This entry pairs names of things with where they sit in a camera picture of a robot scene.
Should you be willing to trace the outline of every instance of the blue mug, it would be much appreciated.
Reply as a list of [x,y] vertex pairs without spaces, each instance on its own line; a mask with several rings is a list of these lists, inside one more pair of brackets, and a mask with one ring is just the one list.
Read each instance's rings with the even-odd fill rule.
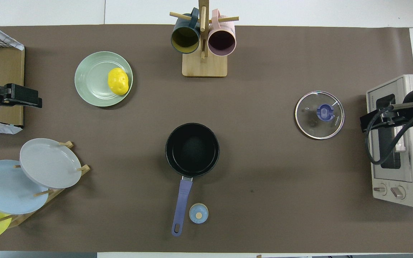
[[185,13],[190,16],[190,21],[178,18],[172,32],[171,41],[173,48],[182,53],[189,54],[197,50],[200,44],[199,10],[193,8],[192,12]]

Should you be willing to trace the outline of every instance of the yellow lemon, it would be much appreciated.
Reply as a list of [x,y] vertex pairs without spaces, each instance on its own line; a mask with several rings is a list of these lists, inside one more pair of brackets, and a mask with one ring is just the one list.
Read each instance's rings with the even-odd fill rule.
[[114,68],[108,73],[108,86],[116,95],[124,95],[128,91],[128,76],[122,68]]

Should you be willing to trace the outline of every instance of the brown table surface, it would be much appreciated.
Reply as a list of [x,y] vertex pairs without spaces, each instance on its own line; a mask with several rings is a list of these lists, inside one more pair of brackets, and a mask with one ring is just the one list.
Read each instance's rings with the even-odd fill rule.
[[[239,26],[226,78],[185,78],[170,25],[4,27],[26,46],[25,85],[42,109],[25,129],[0,134],[0,159],[18,160],[33,138],[71,140],[92,170],[0,236],[0,250],[151,252],[413,252],[413,208],[372,197],[359,117],[366,90],[413,73],[406,28]],[[98,108],[83,101],[74,72],[97,51],[133,69],[131,93]],[[325,90],[346,120],[316,141],[294,123],[300,97]],[[195,178],[188,208],[208,206],[196,225],[170,233],[181,178],[164,157],[171,131],[198,122],[221,154]]]

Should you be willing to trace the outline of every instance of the purple lid knob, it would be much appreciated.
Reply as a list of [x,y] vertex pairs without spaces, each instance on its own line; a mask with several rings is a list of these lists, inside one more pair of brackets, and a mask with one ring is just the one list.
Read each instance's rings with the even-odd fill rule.
[[317,116],[321,121],[328,122],[334,118],[334,108],[329,104],[323,104],[317,108]]

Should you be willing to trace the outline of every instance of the white floor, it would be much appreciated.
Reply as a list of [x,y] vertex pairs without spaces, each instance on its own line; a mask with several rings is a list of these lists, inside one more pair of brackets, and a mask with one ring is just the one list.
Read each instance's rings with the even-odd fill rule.
[[[0,26],[174,24],[169,12],[190,13],[196,0],[0,0]],[[211,0],[210,9],[239,16],[236,25],[404,27],[413,52],[413,0]],[[153,257],[156,253],[99,253],[99,258]],[[165,253],[164,257],[256,257],[254,253]],[[314,254],[263,254],[264,257]]]

